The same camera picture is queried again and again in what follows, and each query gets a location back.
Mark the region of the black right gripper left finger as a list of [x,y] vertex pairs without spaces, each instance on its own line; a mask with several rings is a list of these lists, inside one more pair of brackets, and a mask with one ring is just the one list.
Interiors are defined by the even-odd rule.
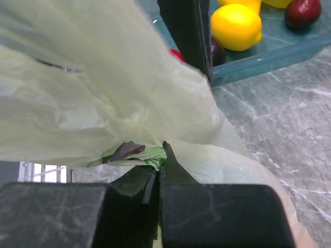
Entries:
[[112,183],[1,187],[1,247],[152,247],[158,174],[136,166]]

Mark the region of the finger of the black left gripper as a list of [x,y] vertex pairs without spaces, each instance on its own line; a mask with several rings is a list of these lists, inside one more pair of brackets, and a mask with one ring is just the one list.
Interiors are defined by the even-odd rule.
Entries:
[[158,0],[160,15],[187,64],[213,79],[210,0]]

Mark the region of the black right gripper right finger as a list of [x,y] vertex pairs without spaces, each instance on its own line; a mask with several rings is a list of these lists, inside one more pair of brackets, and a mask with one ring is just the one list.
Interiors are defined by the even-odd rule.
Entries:
[[276,191],[264,184],[200,184],[169,143],[160,169],[163,247],[295,247]]

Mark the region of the light green plastic bag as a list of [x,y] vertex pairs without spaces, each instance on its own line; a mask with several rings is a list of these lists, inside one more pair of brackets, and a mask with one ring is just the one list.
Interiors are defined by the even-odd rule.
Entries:
[[297,247],[316,247],[279,180],[218,108],[207,77],[172,56],[135,1],[1,1],[1,159],[158,167],[172,146],[201,183],[257,183],[281,198]]

